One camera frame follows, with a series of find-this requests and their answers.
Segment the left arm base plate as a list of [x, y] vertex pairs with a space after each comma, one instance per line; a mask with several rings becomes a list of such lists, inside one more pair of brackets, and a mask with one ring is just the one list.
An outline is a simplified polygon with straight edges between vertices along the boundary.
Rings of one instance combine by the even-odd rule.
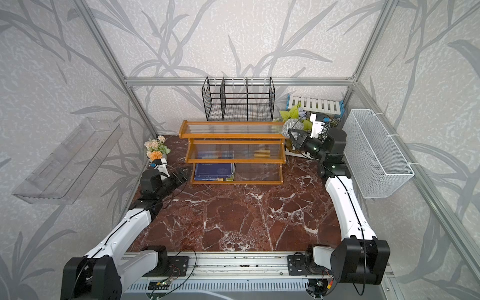
[[165, 262], [160, 262], [146, 276], [185, 277], [188, 271], [189, 259], [188, 256], [169, 256]]

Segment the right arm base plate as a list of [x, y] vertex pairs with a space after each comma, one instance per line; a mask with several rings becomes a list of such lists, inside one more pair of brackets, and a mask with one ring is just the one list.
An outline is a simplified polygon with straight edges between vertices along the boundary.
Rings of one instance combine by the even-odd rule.
[[287, 256], [287, 268], [290, 276], [323, 275], [325, 273], [321, 266], [307, 262], [306, 256], [300, 252]]

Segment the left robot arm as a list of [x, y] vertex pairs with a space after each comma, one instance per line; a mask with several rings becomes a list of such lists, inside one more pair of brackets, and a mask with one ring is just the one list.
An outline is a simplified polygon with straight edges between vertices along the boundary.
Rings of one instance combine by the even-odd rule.
[[164, 246], [148, 246], [140, 252], [127, 251], [139, 234], [155, 220], [165, 198], [185, 185], [191, 167], [168, 173], [154, 161], [141, 176], [141, 197], [134, 201], [123, 220], [92, 250], [70, 259], [62, 273], [62, 300], [119, 300], [144, 275], [170, 273]]

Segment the orange wooden bookshelf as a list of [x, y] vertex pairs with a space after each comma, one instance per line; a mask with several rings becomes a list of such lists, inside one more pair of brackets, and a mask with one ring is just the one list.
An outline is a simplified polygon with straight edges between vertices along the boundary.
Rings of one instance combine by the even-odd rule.
[[[282, 185], [286, 163], [282, 122], [183, 121], [179, 137], [188, 140], [185, 161], [193, 165], [194, 185]], [[200, 163], [234, 163], [233, 181], [195, 181]]]

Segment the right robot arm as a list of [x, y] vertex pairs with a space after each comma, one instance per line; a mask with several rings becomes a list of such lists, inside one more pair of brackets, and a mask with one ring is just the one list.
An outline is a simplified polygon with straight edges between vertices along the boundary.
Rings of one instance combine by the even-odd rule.
[[337, 283], [380, 285], [390, 258], [387, 241], [378, 239], [362, 212], [344, 158], [347, 134], [336, 127], [323, 140], [300, 129], [289, 129], [292, 145], [317, 161], [341, 230], [336, 248], [311, 246], [305, 253], [307, 272], [331, 275]]

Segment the grey striped fluffy cloth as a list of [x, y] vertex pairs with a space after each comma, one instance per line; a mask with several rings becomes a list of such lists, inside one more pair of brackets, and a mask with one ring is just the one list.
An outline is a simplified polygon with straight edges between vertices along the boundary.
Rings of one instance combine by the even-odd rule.
[[286, 138], [290, 139], [289, 130], [304, 130], [303, 122], [299, 119], [288, 119], [284, 122], [282, 127], [281, 134]]

